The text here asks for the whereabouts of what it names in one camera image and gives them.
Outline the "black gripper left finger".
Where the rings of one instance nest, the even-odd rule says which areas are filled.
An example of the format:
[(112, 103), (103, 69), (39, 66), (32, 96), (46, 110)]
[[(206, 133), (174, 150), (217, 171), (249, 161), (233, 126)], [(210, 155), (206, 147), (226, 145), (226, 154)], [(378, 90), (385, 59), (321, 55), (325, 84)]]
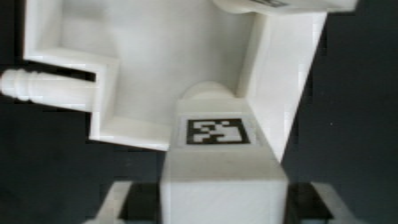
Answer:
[(160, 224), (158, 184), (115, 181), (96, 216), (82, 224)]

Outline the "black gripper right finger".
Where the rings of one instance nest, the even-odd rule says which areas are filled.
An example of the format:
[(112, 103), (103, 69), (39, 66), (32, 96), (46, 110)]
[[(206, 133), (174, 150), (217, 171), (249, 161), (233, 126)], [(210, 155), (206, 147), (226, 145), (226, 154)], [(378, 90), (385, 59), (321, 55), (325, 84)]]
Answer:
[(330, 184), (290, 185), (284, 224), (368, 224), (355, 217)]

